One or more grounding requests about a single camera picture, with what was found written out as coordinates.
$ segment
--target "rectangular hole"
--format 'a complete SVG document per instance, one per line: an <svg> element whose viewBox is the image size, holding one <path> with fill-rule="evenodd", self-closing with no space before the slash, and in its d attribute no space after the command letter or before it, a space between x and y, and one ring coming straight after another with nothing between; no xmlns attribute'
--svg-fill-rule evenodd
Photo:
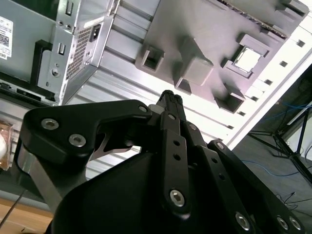
<svg viewBox="0 0 312 234"><path fill-rule="evenodd" d="M73 6L74 4L71 1L67 1L67 6L66 6L66 13L68 16L72 15L72 11L73 11Z"/></svg>
<svg viewBox="0 0 312 234"><path fill-rule="evenodd" d="M302 48L305 45L305 43L302 40L298 40L297 45Z"/></svg>
<svg viewBox="0 0 312 234"><path fill-rule="evenodd" d="M286 63L285 61L281 61L279 65L281 65L282 67L286 67L288 63Z"/></svg>
<svg viewBox="0 0 312 234"><path fill-rule="evenodd" d="M36 96L36 95L33 95L33 94L29 93L29 92L26 92L26 91L24 91L24 90L17 89L16 92L17 92L18 94L21 94L21 95L23 95L23 96L32 98L32 99L34 99L34 100L41 101L41 98L40 98L40 97L38 97L38 96Z"/></svg>
<svg viewBox="0 0 312 234"><path fill-rule="evenodd" d="M58 53L60 54L60 55L64 55L64 53L65 53L65 45L63 44L63 43L59 43L58 44Z"/></svg>
<svg viewBox="0 0 312 234"><path fill-rule="evenodd" d="M156 71L157 68L161 65L163 60L164 53L158 49L149 47L143 58L143 66Z"/></svg>
<svg viewBox="0 0 312 234"><path fill-rule="evenodd" d="M258 101L259 100L259 98L257 98L257 97L251 97L250 99L253 100L253 101Z"/></svg>
<svg viewBox="0 0 312 234"><path fill-rule="evenodd" d="M238 112L238 114L239 114L240 116L245 116L246 113L240 111L240 112Z"/></svg>
<svg viewBox="0 0 312 234"><path fill-rule="evenodd" d="M273 82L267 79L266 81L264 81L264 83L266 83L267 85L271 85Z"/></svg>

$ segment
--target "bolt hole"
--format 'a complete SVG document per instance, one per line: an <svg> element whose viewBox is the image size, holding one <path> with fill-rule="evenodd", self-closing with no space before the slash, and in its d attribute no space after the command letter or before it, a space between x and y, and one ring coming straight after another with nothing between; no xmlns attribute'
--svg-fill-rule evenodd
<svg viewBox="0 0 312 234"><path fill-rule="evenodd" d="M178 142L177 140L174 140L174 144L175 144L176 146L180 146L180 142Z"/></svg>
<svg viewBox="0 0 312 234"><path fill-rule="evenodd" d="M175 200L177 200L177 201L180 201L180 200L181 200L181 197L180 197L177 193L174 193L174 198L175 198Z"/></svg>
<svg viewBox="0 0 312 234"><path fill-rule="evenodd" d="M219 178L225 180L225 176L223 174L219 174Z"/></svg>
<svg viewBox="0 0 312 234"><path fill-rule="evenodd" d="M138 108L143 112L147 112L147 109L144 106L139 106Z"/></svg>
<svg viewBox="0 0 312 234"><path fill-rule="evenodd" d="M179 155L174 155L175 160L180 161L181 157Z"/></svg>
<svg viewBox="0 0 312 234"><path fill-rule="evenodd" d="M46 125L49 126L49 127L54 127L55 123L50 121L50 122L46 122Z"/></svg>
<svg viewBox="0 0 312 234"><path fill-rule="evenodd" d="M75 141L75 142L78 142L78 143L81 143L81 139L80 139L79 137L75 137L75 138L74 138L74 141Z"/></svg>
<svg viewBox="0 0 312 234"><path fill-rule="evenodd" d="M54 77L59 77L59 71L57 69L52 69L51 73Z"/></svg>
<svg viewBox="0 0 312 234"><path fill-rule="evenodd" d="M242 219L242 218L239 219L239 223L241 224L241 226L246 226L247 225L246 221L244 219Z"/></svg>

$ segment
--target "ventilation slot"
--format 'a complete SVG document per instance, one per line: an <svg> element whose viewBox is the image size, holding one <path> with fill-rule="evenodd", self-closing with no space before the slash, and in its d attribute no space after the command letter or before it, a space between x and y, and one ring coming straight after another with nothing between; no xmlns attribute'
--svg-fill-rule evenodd
<svg viewBox="0 0 312 234"><path fill-rule="evenodd" d="M91 29L92 27L84 29L79 33L74 59L68 65L66 79L73 78L82 69L83 57L90 38Z"/></svg>

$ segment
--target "black cable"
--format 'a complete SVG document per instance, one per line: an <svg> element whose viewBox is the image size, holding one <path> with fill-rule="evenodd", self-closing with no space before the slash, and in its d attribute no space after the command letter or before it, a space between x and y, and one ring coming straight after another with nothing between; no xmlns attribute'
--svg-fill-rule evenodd
<svg viewBox="0 0 312 234"><path fill-rule="evenodd" d="M302 212L302 211L296 211L296 212L298 212L298 213L302 213L302 214L304 214L304 215L306 215L306 216L309 216L309 217L312 217L312 215L307 214L307 213L304 213L304 212Z"/></svg>
<svg viewBox="0 0 312 234"><path fill-rule="evenodd" d="M279 123L279 126L277 127L277 129L276 129L275 132L277 132L278 129L282 126L283 122L285 121L285 118L286 118L286 116L287 116L288 111L289 111L289 107L288 107L287 110L285 111L284 116L283 116L283 118L282 118L282 121Z"/></svg>
<svg viewBox="0 0 312 234"><path fill-rule="evenodd" d="M274 142L275 142L276 147L277 147L278 149L281 149L281 147L279 147L279 145L277 144L277 141L276 141L275 137L273 137L273 139L274 139ZM278 156L282 156L282 154L280 154L279 151L277 151L277 155L278 155Z"/></svg>
<svg viewBox="0 0 312 234"><path fill-rule="evenodd" d="M295 205L294 208L292 209L289 209L290 211L293 211L294 209L297 209L298 208L298 205Z"/></svg>
<svg viewBox="0 0 312 234"><path fill-rule="evenodd" d="M284 201L284 204L286 204L286 202L295 194L296 194L296 192L291 193L290 196Z"/></svg>
<svg viewBox="0 0 312 234"><path fill-rule="evenodd" d="M297 172L292 172L290 174L286 174L286 175L276 175L276 174L273 174L272 172L270 172L266 167L262 166L261 164L257 163L257 162L254 162L254 161L250 161L250 160L242 160L243 163L252 163L252 164L255 164L259 167L261 167L263 170L265 170L268 174L272 175L272 176L275 176L275 177L288 177L288 176L293 176L293 175L296 175L296 174L299 174L300 172L297 171Z"/></svg>
<svg viewBox="0 0 312 234"><path fill-rule="evenodd" d="M20 201L20 199L23 197L25 190L19 195L18 199L14 202L14 204L11 206L11 208L9 209L9 211L5 214L4 218L1 220L0 223L0 229L2 228L2 226L4 225L4 223L6 222L6 220L8 219L8 217L10 216L11 212L14 210L14 208L16 207L16 205L18 204L18 202Z"/></svg>
<svg viewBox="0 0 312 234"><path fill-rule="evenodd" d="M300 201L292 201L292 202L288 202L288 204L294 204L294 203L300 203L300 202L304 202L304 201L311 201L312 198L309 199L304 199L304 200L300 200Z"/></svg>
<svg viewBox="0 0 312 234"><path fill-rule="evenodd" d="M282 198L282 196L281 196L280 194L276 194L276 196L279 197L279 199L283 202L284 205L290 206L289 209L290 209L291 211L293 211L294 209L296 209L296 208L298 207L298 205L292 205L292 204L286 203L287 200L284 201L284 199Z"/></svg>
<svg viewBox="0 0 312 234"><path fill-rule="evenodd" d="M304 159L305 159L305 161L306 162L308 162L307 161L307 156L308 156L308 153L309 153L309 151L312 149L312 145L308 148L308 150L306 151L306 153L304 154Z"/></svg>

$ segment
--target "metal frame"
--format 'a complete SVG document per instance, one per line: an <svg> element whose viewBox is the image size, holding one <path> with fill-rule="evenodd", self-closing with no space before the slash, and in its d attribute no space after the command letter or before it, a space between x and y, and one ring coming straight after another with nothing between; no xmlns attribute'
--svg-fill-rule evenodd
<svg viewBox="0 0 312 234"><path fill-rule="evenodd" d="M308 108L308 109L306 109L306 111L301 116L303 118L303 123L302 123L302 129L301 129L300 138L298 141L298 146L297 146L296 152L292 151L292 149L288 146L288 144L285 142L285 140L282 138L282 136L279 134L279 132L270 133L270 132L264 132L264 131L250 131L248 133L248 136L250 136L253 139L259 141L260 143L270 147L271 149L274 149L274 150L280 152L281 154L285 155L285 156L280 156L280 155L273 155L272 154L272 156L274 156L274 157L289 159L294 164L294 166L298 169L298 171L301 173L301 175L306 179L308 184L312 187L312 173L307 169L307 167L300 160L300 156L301 156L300 150L301 150L302 140L304 137L306 126L307 126L307 121L309 118L309 112L310 112L310 109ZM276 142L276 144L280 148L275 147L272 144L256 137L256 135L273 137L274 141Z"/></svg>

